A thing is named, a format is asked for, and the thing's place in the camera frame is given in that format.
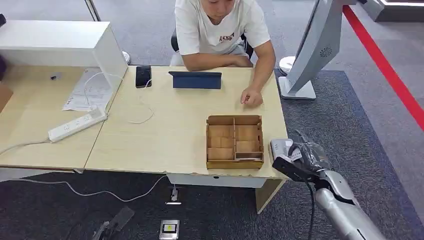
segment white cable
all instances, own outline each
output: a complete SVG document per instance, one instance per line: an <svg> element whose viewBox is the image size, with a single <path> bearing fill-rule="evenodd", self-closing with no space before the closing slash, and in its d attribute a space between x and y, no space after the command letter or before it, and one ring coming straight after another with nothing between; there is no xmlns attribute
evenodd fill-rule
<svg viewBox="0 0 424 240"><path fill-rule="evenodd" d="M95 76L97 76L97 75L99 75L99 74L103 74L103 75L110 75L110 76L114 76L114 77L117 77L117 78L120 78L122 81L124 80L122 77L120 77L120 76L118 76L118 75L114 75L114 74L110 74L110 73L105 73L105 72L97 72L96 74L94 74L93 76L91 76L87 81L85 81L85 83L84 83L84 96L85 96L85 101L87 102L87 104L88 104L88 107L90 108L90 109L93 109L93 106L91 106L91 104L90 104L90 101L89 101L89 98L87 97L87 91L86 91L86 87L87 87L87 83L91 80L91 79L93 79ZM110 83L109 82L109 80L105 77L105 79L107 80L107 82L109 83L109 86L110 86L110 88L112 88L112 83ZM149 85L149 83L151 82L152 80L150 79L149 81L147 81L147 83L146 83L146 85L143 87L143 89L145 89L145 88L147 88L148 87L148 85ZM138 100L141 102L141 104L143 104L144 106L146 106L149 110L150 110L150 112L151 112L151 115L147 118L147 119L145 119L145 120L143 120L143 121L132 121L132 120L129 120L128 122L130 123L130 124L144 124L145 122L147 122L147 121L149 121L154 115L155 115L155 111L153 111L153 109L151 108L151 107L149 107L147 104L145 104L141 99L140 99L140 97L138 98Z"/></svg>
<svg viewBox="0 0 424 240"><path fill-rule="evenodd" d="M143 89L146 89L147 87L148 87L148 85L149 85L149 83L151 82L152 80L150 79L149 81L147 81L147 83L146 83L146 85L143 87ZM143 120L143 121L132 121L132 120L129 120L128 122L130 123L130 124L144 124L145 122L147 122L147 121L149 121L154 115L155 115L155 111L153 111L153 109L151 108L151 107L149 107L147 104L145 104L142 100L141 100L141 96L140 97L138 97L138 100L141 102L141 104L143 104L144 106L146 106L149 110L150 110L150 112L151 112L151 115L146 119L146 120Z"/></svg>
<svg viewBox="0 0 424 240"><path fill-rule="evenodd" d="M163 178L165 178L166 177L166 175L163 175L163 176L161 176L154 184L153 184L153 186L150 188L150 190L149 191L147 191L146 193L144 193L144 194L142 194L142 195L140 195L140 196L136 196L136 197L133 197L133 198L131 198L131 199L128 199L128 200L124 200L124 199L122 199L122 198L120 198L119 196L117 196L117 195L115 195L115 193L113 193L113 192L111 192L111 191L98 191L98 192L94 192L94 193L87 193L87 194L83 194L83 193L79 193L79 192L77 192L70 184L69 184L69 182L67 182L67 181L37 181L37 180L31 180L31 179L24 179L24 178L22 178L22 179L8 179L7 181L17 181L17 182L30 182L30 183L36 183L36 184L66 184L71 190L72 190L72 192L74 192L76 195L79 195L79 196L82 196L82 197L89 197L89 196L93 196L93 195L97 195L97 194L102 194L102 193L106 193L106 194L110 194L110 195L112 195L112 196L114 196L115 198L117 198L118 200L120 200L121 202L124 202L124 203L128 203L128 202L131 202L131 201L134 201L134 200L136 200L136 199L139 199L139 198L141 198L141 197L144 197L144 196L146 196L147 194L149 194L152 190L153 190L153 188L156 186L156 184L158 184L158 182L161 180L161 179L163 179Z"/></svg>
<svg viewBox="0 0 424 240"><path fill-rule="evenodd" d="M88 104L88 107L90 108L90 109L93 109L92 108L92 105L90 104L90 102L89 102L89 98L87 97L87 90L86 90L86 88L87 88L87 83L91 80L91 79L93 79L95 76L97 76L97 75L99 75L99 74L103 74L103 75L109 75L109 76L114 76L114 77L117 77L117 78L120 78L122 81L124 80L122 77L120 77L120 76L118 76L118 75L115 75L115 74L110 74L110 73L105 73L105 72L97 72L96 74L94 74L93 76L91 76L87 81L85 81L84 82L84 96L85 96L85 101L87 101L87 104ZM105 79L106 79L106 81L107 81L107 83L109 84L109 87L110 87L110 89L112 89L113 87L112 87L112 83L106 78L106 76L104 77Z"/></svg>
<svg viewBox="0 0 424 240"><path fill-rule="evenodd" d="M43 139L43 140L38 140L38 141L27 141L27 142L23 142L23 143L18 143L12 146L9 146L3 150L0 150L0 155L4 154L5 152L14 149L14 148L18 148L18 147L24 147L24 146L28 146L28 145L34 145L34 144L45 144L45 143L51 143L49 138Z"/></svg>

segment robotic arm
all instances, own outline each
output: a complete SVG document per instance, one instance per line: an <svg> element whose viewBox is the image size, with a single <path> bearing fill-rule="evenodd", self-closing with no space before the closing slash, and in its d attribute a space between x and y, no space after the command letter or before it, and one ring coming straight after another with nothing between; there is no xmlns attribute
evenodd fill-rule
<svg viewBox="0 0 424 240"><path fill-rule="evenodd" d="M272 167L295 182L315 184L314 198L341 240L386 240L361 209L346 179L330 170L323 148L303 136L302 140L273 139Z"/></svg>

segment white machine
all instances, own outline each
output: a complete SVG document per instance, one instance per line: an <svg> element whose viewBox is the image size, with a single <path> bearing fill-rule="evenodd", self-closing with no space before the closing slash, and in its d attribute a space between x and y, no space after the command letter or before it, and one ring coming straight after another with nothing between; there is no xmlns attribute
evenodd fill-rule
<svg viewBox="0 0 424 240"><path fill-rule="evenodd" d="M311 79L339 52L343 5L357 0L315 0L309 22L296 56L284 57L278 78L281 95L286 99L316 98Z"/></svg>

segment blue tablet case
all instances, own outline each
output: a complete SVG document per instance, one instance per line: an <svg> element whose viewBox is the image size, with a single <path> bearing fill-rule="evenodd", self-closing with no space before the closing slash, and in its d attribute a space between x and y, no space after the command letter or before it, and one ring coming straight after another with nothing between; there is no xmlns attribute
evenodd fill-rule
<svg viewBox="0 0 424 240"><path fill-rule="evenodd" d="M221 89L221 72L170 71L174 89Z"/></svg>

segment white desk drawer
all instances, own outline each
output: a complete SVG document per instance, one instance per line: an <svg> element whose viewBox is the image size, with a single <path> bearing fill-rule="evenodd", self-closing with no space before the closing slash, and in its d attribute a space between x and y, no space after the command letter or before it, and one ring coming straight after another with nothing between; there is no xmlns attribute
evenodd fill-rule
<svg viewBox="0 0 424 240"><path fill-rule="evenodd" d="M167 176L172 184L217 187L262 188L262 185L264 185L266 181L265 178L260 177L208 176L172 173L168 173Z"/></svg>

